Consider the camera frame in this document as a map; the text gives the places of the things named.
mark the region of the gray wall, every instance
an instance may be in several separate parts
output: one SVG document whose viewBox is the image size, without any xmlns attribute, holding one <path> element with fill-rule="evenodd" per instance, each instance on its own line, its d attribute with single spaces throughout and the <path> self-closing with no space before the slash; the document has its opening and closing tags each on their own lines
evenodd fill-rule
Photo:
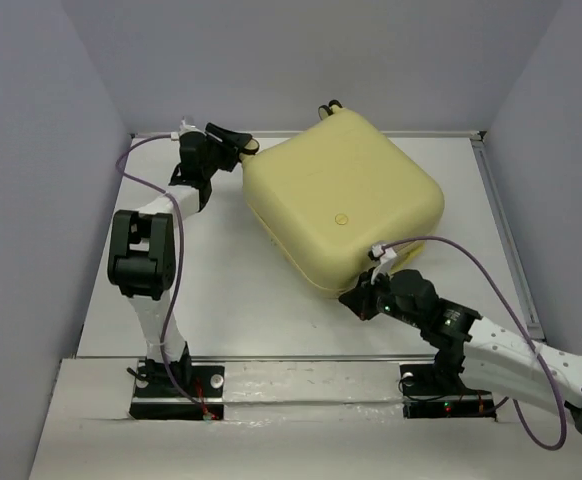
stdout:
<svg viewBox="0 0 582 480">
<path fill-rule="evenodd" d="M 383 129 L 486 129 L 560 4 L 63 2 L 132 131 L 305 129 L 334 97 Z"/>
<path fill-rule="evenodd" d="M 28 477 L 128 143 L 59 1 L 0 0 L 0 480 Z"/>
<path fill-rule="evenodd" d="M 582 353 L 582 0 L 565 0 L 486 144 L 547 338 Z"/>
</svg>

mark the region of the yellow box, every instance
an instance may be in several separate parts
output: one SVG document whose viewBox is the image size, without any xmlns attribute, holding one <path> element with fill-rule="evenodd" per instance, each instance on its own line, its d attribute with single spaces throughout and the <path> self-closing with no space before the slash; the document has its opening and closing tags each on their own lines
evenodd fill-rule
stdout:
<svg viewBox="0 0 582 480">
<path fill-rule="evenodd" d="M 288 260 L 322 294 L 355 285 L 374 243 L 432 233 L 438 184 L 357 113 L 333 106 L 309 130 L 243 160 L 243 191 Z M 400 249 L 404 265 L 422 245 Z"/>
</svg>

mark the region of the yellow cushion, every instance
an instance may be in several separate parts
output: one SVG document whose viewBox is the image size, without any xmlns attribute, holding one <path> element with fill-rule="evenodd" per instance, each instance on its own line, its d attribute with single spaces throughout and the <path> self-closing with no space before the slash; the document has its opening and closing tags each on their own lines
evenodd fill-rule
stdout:
<svg viewBox="0 0 582 480">
<path fill-rule="evenodd" d="M 402 150 L 357 113 L 333 109 L 309 130 L 243 160 L 247 203 L 328 296 L 371 267 L 372 244 L 430 234 L 444 209 L 438 184 Z M 419 247 L 404 249 L 402 260 Z"/>
</svg>

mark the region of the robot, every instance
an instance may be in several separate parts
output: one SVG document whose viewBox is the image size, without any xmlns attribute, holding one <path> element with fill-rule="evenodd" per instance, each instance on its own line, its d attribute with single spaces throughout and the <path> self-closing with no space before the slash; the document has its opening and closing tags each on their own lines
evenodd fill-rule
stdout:
<svg viewBox="0 0 582 480">
<path fill-rule="evenodd" d="M 200 410 L 201 404 L 203 413 L 213 418 L 202 400 L 212 395 L 192 379 L 204 375 L 211 384 L 216 379 L 214 389 L 221 395 L 217 380 L 221 367 L 207 367 L 194 375 L 187 342 L 173 319 L 173 201 L 180 220 L 202 211 L 212 193 L 213 175 L 218 170 L 232 171 L 245 155 L 256 154 L 259 145 L 249 134 L 211 123 L 204 131 L 183 124 L 172 139 L 179 142 L 180 162 L 168 189 L 139 210 L 120 210 L 113 217 L 108 277 L 129 299 L 147 343 L 146 358 L 131 373 L 155 389 L 152 395 L 185 396 L 192 408 Z M 134 247 L 147 243 L 148 249 Z M 582 356 L 538 342 L 532 348 L 520 334 L 439 297 L 433 284 L 416 270 L 391 274 L 395 253 L 390 246 L 370 246 L 369 256 L 378 265 L 362 273 L 356 286 L 340 296 L 340 303 L 361 320 L 381 312 L 417 328 L 421 338 L 438 350 L 430 375 L 439 385 L 493 391 L 553 413 L 556 399 L 562 399 L 582 434 Z"/>
</svg>

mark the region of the white table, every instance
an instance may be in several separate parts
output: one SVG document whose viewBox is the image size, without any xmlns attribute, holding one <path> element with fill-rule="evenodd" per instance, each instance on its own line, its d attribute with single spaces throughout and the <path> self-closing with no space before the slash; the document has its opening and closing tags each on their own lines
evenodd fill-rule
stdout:
<svg viewBox="0 0 582 480">
<path fill-rule="evenodd" d="M 261 138 L 263 148 L 282 138 Z M 446 208 L 437 233 L 473 252 L 518 314 L 520 302 L 476 159 L 467 138 L 393 141 L 440 184 Z M 137 149 L 127 171 L 165 186 L 179 160 L 177 144 L 160 140 Z M 284 260 L 241 193 L 241 171 L 219 172 L 205 210 L 185 222 L 185 273 L 175 309 L 195 356 L 381 356 L 431 354 L 418 332 L 380 315 L 360 322 L 337 301 L 320 298 Z M 138 208 L 154 193 L 125 180 L 116 210 Z M 79 357 L 145 353 L 134 312 L 106 276 L 108 240 L 93 290 Z M 429 243 L 412 266 L 438 293 L 515 328 L 481 274 L 462 254 Z"/>
<path fill-rule="evenodd" d="M 403 419 L 395 363 L 229 363 L 226 420 L 211 424 L 127 418 L 134 364 L 63 362 L 32 480 L 582 478 L 582 437 L 543 451 L 510 405 L 497 423 Z M 525 411 L 555 441 L 556 417 Z"/>
</svg>

